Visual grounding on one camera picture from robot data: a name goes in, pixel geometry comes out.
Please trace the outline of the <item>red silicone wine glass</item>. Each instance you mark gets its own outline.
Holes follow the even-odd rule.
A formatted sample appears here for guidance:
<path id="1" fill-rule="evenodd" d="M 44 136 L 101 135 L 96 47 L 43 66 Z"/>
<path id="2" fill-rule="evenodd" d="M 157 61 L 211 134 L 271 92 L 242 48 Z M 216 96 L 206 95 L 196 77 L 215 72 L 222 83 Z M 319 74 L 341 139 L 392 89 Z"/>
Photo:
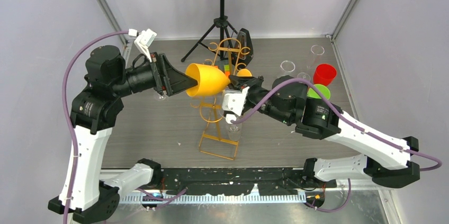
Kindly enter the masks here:
<path id="1" fill-rule="evenodd" d="M 312 81 L 314 84 L 328 86 L 337 76 L 337 70 L 330 64 L 320 64 L 317 66 Z"/>

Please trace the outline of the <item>green silicone wine glass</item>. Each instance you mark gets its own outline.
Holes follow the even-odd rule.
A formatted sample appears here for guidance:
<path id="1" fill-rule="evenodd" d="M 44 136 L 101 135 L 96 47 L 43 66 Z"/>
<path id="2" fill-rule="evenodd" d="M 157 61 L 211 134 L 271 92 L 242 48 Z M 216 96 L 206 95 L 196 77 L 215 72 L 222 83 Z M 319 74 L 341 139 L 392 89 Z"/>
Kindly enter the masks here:
<path id="1" fill-rule="evenodd" d="M 318 90 L 319 93 L 321 93 L 323 95 L 323 97 L 325 99 L 327 99 L 327 100 L 330 99 L 331 92 L 327 86 L 322 85 L 322 84 L 314 84 L 313 86 Z M 309 87 L 308 92 L 307 92 L 307 97 L 321 99 L 321 95 L 318 92 L 316 92 L 313 88 Z"/>

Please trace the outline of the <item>clear wine glass front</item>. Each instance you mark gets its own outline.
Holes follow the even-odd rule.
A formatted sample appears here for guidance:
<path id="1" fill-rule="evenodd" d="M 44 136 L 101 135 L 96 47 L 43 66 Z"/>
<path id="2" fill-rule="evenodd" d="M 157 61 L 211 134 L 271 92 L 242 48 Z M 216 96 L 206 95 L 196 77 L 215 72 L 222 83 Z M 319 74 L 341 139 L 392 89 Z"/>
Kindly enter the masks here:
<path id="1" fill-rule="evenodd" d="M 243 128 L 243 124 L 234 124 L 232 121 L 237 120 L 237 116 L 234 114 L 226 114 L 225 116 L 225 122 L 226 122 L 226 128 L 228 137 L 232 141 L 239 141 L 241 139 L 241 132 Z"/>

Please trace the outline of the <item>gold wire wine glass rack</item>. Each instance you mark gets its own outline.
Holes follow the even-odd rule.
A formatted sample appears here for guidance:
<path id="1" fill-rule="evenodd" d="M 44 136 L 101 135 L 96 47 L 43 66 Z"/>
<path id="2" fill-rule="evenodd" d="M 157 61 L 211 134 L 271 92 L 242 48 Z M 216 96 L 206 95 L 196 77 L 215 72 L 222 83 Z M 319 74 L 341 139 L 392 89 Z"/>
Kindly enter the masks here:
<path id="1" fill-rule="evenodd" d="M 243 48 L 237 48 L 236 43 L 240 44 L 240 42 L 236 38 L 226 38 L 220 41 L 219 43 L 213 42 L 212 44 L 215 47 L 214 48 L 209 47 L 208 49 L 215 53 L 215 57 L 212 60 L 206 59 L 205 63 L 203 64 L 216 66 L 221 71 L 223 71 L 223 66 L 225 64 L 228 64 L 231 67 L 232 71 L 231 75 L 237 75 L 240 71 L 238 66 L 241 65 L 241 63 L 239 63 L 238 60 L 241 55 L 246 55 L 246 53 L 243 53 Z M 198 108 L 200 117 L 202 118 L 202 120 L 206 122 L 206 127 L 202 133 L 199 143 L 199 151 L 204 154 L 228 160 L 235 160 L 238 151 L 239 141 L 232 141 L 222 133 L 223 130 L 221 128 L 220 123 L 225 122 L 225 118 L 224 115 L 220 113 L 221 104 L 218 101 L 219 94 L 221 93 L 223 93 L 223 91 L 216 95 L 211 96 L 192 97 L 193 99 L 198 99 L 199 104 L 197 106 L 191 105 L 191 107 Z M 234 146 L 235 147 L 234 155 L 224 156 L 202 149 L 202 142 L 204 139 L 223 142 L 225 144 Z"/>

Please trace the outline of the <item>yellow silicone wine glass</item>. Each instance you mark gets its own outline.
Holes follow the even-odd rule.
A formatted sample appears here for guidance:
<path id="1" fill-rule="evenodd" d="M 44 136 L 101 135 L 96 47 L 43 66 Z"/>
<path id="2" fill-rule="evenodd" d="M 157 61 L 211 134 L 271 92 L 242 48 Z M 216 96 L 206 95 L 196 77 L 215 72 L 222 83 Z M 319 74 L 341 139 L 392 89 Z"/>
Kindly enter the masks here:
<path id="1" fill-rule="evenodd" d="M 216 95 L 231 85 L 231 74 L 216 66 L 193 63 L 188 65 L 185 74 L 197 81 L 196 86 L 186 90 L 189 97 Z"/>

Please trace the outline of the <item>clear tall flute glass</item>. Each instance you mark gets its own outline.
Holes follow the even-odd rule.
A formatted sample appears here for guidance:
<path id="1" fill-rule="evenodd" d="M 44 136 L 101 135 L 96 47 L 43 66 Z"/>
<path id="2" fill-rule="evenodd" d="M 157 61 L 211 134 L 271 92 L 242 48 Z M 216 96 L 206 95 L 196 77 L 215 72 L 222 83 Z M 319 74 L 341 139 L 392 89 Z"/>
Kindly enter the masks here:
<path id="1" fill-rule="evenodd" d="M 304 56 L 299 64 L 299 73 L 297 78 L 306 79 L 311 81 L 312 71 L 319 64 L 320 58 L 325 53 L 325 49 L 320 45 L 313 45 L 310 47 L 309 52 Z"/>

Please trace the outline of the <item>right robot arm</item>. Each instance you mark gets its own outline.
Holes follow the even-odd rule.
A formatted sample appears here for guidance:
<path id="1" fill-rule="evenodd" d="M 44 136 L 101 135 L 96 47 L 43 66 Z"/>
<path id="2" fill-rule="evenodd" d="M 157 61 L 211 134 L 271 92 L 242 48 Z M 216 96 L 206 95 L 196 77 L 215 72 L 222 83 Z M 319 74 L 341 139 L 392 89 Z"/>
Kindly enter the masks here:
<path id="1" fill-rule="evenodd" d="M 231 76 L 223 110 L 229 124 L 239 124 L 255 112 L 264 114 L 306 138 L 335 142 L 357 151 L 339 159 L 308 158 L 301 179 L 316 187 L 338 179 L 370 180 L 376 185 L 400 189 L 420 179 L 420 167 L 411 156 L 418 151 L 414 137 L 395 138 L 380 133 L 330 103 L 307 95 L 310 83 L 282 76 L 272 89 L 262 86 L 262 77 Z"/>

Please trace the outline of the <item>clear wine glass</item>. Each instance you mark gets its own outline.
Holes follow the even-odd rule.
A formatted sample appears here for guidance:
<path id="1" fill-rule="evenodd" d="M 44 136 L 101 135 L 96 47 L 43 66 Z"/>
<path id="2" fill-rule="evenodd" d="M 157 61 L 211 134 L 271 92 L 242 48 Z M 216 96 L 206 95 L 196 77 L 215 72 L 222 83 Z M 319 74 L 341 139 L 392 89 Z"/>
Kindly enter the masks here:
<path id="1" fill-rule="evenodd" d="M 164 87 L 162 87 L 162 88 L 154 87 L 153 98 L 156 101 L 166 100 L 168 98 L 166 89 Z"/>
<path id="2" fill-rule="evenodd" d="M 295 63 L 290 60 L 284 60 L 281 62 L 280 72 L 278 73 L 276 82 L 281 83 L 285 80 L 292 79 L 295 68 Z"/>
<path id="3" fill-rule="evenodd" d="M 232 121 L 237 120 L 237 116 L 234 114 L 226 114 L 225 116 L 225 122 L 226 122 L 226 128 L 228 137 L 232 141 L 239 141 L 241 139 L 241 132 L 243 128 L 243 124 L 234 124 Z"/>

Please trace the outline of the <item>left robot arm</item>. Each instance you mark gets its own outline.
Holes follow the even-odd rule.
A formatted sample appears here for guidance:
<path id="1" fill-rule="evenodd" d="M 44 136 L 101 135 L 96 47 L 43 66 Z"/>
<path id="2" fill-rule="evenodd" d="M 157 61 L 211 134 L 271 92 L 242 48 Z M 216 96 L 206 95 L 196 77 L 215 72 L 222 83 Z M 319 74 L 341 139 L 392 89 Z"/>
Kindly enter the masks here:
<path id="1" fill-rule="evenodd" d="M 119 48 L 111 45 L 94 49 L 85 66 L 87 85 L 73 99 L 69 114 L 77 139 L 73 158 L 63 190 L 48 208 L 71 213 L 77 223 L 96 223 L 110 218 L 122 197 L 142 186 L 156 189 L 163 180 L 161 165 L 145 158 L 113 178 L 99 178 L 107 141 L 124 107 L 122 99 L 148 89 L 172 96 L 198 83 L 155 52 L 144 56 L 142 64 L 126 67 Z"/>

